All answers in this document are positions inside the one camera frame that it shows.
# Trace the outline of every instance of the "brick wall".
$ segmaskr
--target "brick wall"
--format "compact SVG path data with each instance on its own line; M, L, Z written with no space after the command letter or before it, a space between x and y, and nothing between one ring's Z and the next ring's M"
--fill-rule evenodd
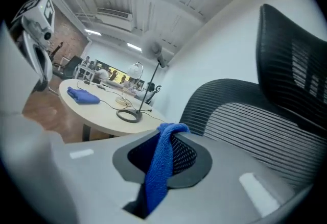
M60 63L61 57L81 56L88 44L86 37L55 7L55 32L50 39L50 50L53 51L60 42L62 48L55 55L55 62Z

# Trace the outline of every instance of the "round white table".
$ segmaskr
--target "round white table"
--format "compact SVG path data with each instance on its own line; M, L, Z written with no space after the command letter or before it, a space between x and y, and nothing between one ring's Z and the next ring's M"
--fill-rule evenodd
M118 104L115 99L122 94L121 90L104 87L105 90L98 88L96 85L87 85L82 80L70 79L64 80L59 86L59 97L61 102L74 116L77 116L83 123L83 141L89 140L90 128L97 129L101 132L113 136L123 136L156 129L165 118L155 109L147 104L143 104L143 115L140 122L130 123L119 119L116 110L104 102L99 104L77 104L67 93L68 87L78 89L78 86L89 93L97 96L100 100L105 101L116 109L124 109L125 106ZM139 109L141 101L132 96L124 94L136 109ZM132 115L124 113L126 118L132 119Z

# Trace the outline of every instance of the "sticker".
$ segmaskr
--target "sticker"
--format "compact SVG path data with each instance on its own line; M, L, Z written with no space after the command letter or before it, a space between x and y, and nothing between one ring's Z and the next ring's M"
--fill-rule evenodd
M28 2L26 2L21 9L19 10L19 12L16 14L15 18L13 19L16 20L17 18L19 18L21 15L23 15L24 13L26 13L27 11L31 10L32 8L36 7L38 5L38 3L41 0L30 0Z
M51 1L48 0L48 2L46 3L46 6L45 6L45 10L44 10L44 16L46 18L46 20L48 21L48 23L52 24L52 16L53 16L53 13L54 13L54 9L53 9L53 6L51 4Z
M71 152L69 155L72 159L78 159L81 157L89 156L92 155L94 151L92 149L87 149L87 150L82 150L82 151L77 151L77 152Z

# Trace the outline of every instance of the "ring lamp base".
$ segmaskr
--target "ring lamp base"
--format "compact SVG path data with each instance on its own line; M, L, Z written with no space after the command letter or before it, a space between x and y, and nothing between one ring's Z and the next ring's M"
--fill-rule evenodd
M122 113L128 113L134 116L135 119L127 119L123 117L121 114ZM122 109L122 110L117 110L116 115L118 116L119 119L130 122L130 123L137 123L142 119L142 112L132 110L132 109Z

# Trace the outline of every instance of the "table leg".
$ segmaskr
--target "table leg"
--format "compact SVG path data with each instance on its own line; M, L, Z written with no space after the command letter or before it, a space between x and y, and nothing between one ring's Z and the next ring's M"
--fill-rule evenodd
M82 141L90 141L91 127L83 124Z
M77 79L77 77L78 77L78 74L80 73L80 67L78 67L78 69L77 69L77 72L76 72L76 74L75 74L75 79Z
M87 71L86 71L86 70L84 70L84 74L83 74L83 78L82 78L82 80L85 80L85 77L86 77L86 73L87 73Z
M58 71L60 71L60 67L61 67L61 65L62 65L62 61L63 61L63 57L61 57L60 65L58 66Z
M90 82L93 82L94 74L95 74L95 73L92 73L92 76L91 76L91 80L90 80Z

